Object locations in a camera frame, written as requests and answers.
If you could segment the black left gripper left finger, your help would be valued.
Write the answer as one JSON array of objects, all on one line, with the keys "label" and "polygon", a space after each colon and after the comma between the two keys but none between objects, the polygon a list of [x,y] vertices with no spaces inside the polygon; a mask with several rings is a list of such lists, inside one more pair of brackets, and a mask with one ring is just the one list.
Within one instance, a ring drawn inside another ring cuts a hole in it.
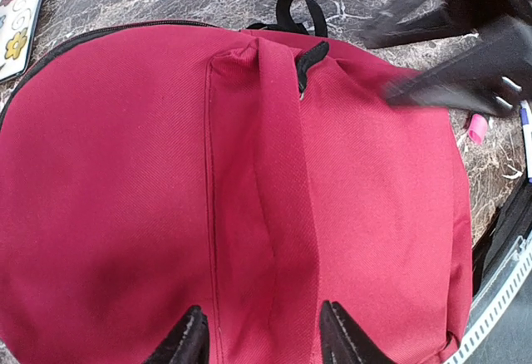
[{"label": "black left gripper left finger", "polygon": [[146,364],[205,364],[208,362],[208,319],[201,307],[191,306]]}]

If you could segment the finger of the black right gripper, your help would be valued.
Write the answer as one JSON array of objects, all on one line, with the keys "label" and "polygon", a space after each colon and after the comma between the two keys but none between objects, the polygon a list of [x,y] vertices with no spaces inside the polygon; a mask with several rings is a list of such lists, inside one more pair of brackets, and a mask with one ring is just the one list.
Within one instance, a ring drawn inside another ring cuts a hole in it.
[{"label": "finger of the black right gripper", "polygon": [[458,37],[479,29],[495,13],[491,0],[393,0],[362,26],[367,48]]},{"label": "finger of the black right gripper", "polygon": [[444,107],[513,115],[531,102],[531,26],[501,18],[467,51],[386,88],[391,106]]}]

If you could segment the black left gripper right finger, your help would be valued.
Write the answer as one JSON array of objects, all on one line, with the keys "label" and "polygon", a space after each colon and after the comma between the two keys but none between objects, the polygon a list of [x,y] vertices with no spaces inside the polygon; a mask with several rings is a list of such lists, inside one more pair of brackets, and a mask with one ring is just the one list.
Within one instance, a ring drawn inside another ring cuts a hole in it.
[{"label": "black left gripper right finger", "polygon": [[323,303],[319,328],[325,364],[393,363],[338,302]]}]

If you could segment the white purple marker pen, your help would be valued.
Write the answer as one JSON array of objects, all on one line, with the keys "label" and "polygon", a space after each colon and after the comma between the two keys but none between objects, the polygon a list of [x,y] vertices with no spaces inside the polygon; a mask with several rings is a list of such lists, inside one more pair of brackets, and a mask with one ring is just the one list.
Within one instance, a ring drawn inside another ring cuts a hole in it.
[{"label": "white purple marker pen", "polygon": [[525,144],[525,162],[528,181],[532,180],[532,124],[531,108],[527,100],[520,103],[520,117]]}]

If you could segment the pink black highlighter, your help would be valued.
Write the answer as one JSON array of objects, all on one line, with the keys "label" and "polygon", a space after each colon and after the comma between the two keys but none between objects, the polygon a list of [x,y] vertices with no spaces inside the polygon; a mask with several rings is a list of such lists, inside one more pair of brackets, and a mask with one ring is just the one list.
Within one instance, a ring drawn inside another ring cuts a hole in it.
[{"label": "pink black highlighter", "polygon": [[489,120],[480,113],[475,113],[470,118],[467,134],[471,141],[481,145],[488,130]]}]

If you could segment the red student backpack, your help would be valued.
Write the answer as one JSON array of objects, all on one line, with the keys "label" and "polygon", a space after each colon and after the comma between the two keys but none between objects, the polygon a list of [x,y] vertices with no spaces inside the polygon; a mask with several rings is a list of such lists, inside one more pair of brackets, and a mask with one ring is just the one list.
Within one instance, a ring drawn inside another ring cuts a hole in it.
[{"label": "red student backpack", "polygon": [[193,305],[207,363],[323,363],[338,302],[393,363],[441,363],[472,300],[444,109],[325,28],[193,22],[61,44],[1,114],[1,338],[21,363],[145,363]]}]

